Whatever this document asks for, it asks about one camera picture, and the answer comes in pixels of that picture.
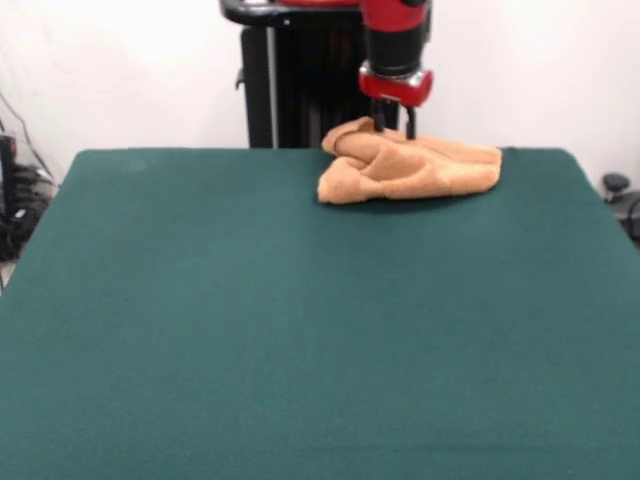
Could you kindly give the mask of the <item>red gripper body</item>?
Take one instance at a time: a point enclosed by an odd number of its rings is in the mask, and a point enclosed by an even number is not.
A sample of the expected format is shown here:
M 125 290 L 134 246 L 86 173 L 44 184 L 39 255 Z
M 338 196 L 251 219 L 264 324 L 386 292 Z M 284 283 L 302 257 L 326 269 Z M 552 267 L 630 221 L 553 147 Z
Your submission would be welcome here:
M 360 90 L 373 100 L 388 100 L 404 107 L 420 107 L 429 97 L 434 81 L 431 70 L 419 68 L 408 76 L 384 77 L 376 74 L 368 62 L 359 68 Z

